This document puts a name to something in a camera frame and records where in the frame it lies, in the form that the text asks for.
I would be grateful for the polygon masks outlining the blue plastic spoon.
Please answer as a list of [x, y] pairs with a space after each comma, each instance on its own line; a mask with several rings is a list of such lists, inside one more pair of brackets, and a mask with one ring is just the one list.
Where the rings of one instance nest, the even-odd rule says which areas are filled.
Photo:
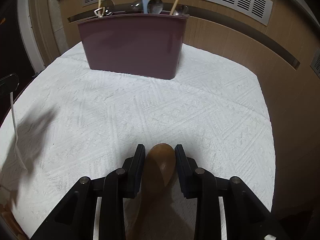
[[150, 0], [142, 0], [142, 4], [143, 4], [143, 13], [144, 14], [148, 14], [148, 3]]

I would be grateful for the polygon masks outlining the wooden spoon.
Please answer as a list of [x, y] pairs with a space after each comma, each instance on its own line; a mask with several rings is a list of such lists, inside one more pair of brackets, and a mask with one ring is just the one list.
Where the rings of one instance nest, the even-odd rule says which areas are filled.
[[143, 222], [163, 195], [175, 172], [175, 151], [165, 143], [160, 143], [149, 150], [142, 174], [141, 201], [131, 238], [138, 239]]

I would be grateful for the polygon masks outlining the small dark metal spoon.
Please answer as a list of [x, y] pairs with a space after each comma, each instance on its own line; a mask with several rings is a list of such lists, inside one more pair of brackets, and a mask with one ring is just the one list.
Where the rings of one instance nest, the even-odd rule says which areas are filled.
[[130, 5], [130, 11], [132, 13], [141, 13], [143, 12], [143, 2], [142, 0], [136, 0]]

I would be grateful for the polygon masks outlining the white textured table cloth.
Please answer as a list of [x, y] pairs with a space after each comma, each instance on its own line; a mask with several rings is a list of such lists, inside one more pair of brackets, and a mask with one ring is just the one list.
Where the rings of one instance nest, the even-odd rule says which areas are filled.
[[212, 174], [239, 176], [271, 208], [276, 156], [258, 78], [246, 67], [184, 45], [172, 80], [91, 70], [83, 45], [58, 57], [14, 104], [1, 126], [1, 184], [32, 236], [82, 176], [106, 176], [161, 142], [181, 144]]

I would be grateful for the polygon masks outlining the maroon plastic utensil bin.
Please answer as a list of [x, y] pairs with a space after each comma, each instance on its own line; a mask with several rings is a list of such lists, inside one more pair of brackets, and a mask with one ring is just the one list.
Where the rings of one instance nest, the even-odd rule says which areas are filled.
[[85, 20], [78, 29], [92, 70], [171, 80], [188, 16], [118, 14]]

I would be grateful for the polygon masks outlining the small grey vent grille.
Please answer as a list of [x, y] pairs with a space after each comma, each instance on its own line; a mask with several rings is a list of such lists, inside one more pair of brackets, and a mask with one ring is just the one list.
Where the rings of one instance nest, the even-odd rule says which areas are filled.
[[317, 48], [314, 57], [311, 61], [310, 67], [315, 72], [315, 74], [320, 77], [320, 49]]

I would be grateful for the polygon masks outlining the black handled ladle spoon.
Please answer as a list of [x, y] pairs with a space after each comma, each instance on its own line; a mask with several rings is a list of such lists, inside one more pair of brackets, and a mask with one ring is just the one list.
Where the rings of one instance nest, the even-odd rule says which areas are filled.
[[188, 7], [186, 5], [177, 5], [174, 12], [173, 12], [173, 15], [174, 16], [184, 16], [184, 15], [187, 15], [188, 13]]

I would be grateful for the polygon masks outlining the black handled steel spoon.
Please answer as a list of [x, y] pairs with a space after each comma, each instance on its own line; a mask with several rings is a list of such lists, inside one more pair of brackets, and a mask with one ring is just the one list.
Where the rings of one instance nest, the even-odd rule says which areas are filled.
[[163, 10], [162, 0], [149, 0], [147, 11], [149, 14], [160, 14]]

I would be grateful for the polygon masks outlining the translucent grey spoon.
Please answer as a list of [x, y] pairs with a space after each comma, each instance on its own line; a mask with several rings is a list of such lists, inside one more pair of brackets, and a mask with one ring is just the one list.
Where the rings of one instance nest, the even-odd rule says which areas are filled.
[[114, 2], [112, 0], [103, 0], [101, 2], [101, 7], [102, 7], [102, 16], [109, 16], [112, 15], [114, 12]]

